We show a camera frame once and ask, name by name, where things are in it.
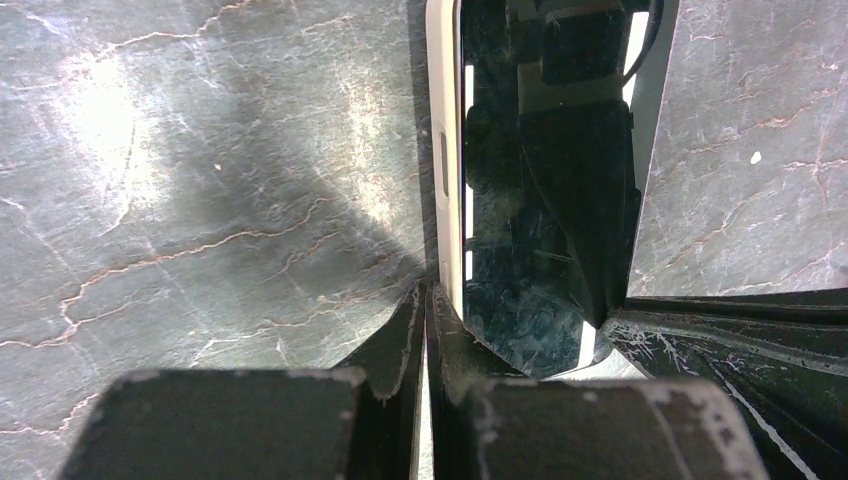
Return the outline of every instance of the marble surface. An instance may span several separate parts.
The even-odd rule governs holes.
[[[0,478],[54,475],[128,370],[381,326],[435,247],[423,13],[0,3]]]
[[[848,286],[846,15],[680,1],[629,295]]]

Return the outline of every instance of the smartphone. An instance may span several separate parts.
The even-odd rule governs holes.
[[[631,36],[656,3],[427,4],[440,280],[536,378],[612,353],[595,332],[623,301],[641,202]]]

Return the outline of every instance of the phone screen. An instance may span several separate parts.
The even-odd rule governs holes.
[[[536,378],[612,350],[593,325],[623,300],[640,203],[621,83],[633,13],[459,8],[464,321]]]

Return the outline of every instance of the white phone frame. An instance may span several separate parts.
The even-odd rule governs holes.
[[[462,106],[458,92],[460,52],[457,46],[461,1],[429,0],[425,20],[439,280],[460,317],[463,308],[463,253],[459,115]]]

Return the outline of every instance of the black phone screen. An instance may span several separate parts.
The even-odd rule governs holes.
[[[612,349],[595,327],[624,298],[638,218],[622,84],[638,9],[461,2],[464,319],[536,378]]]

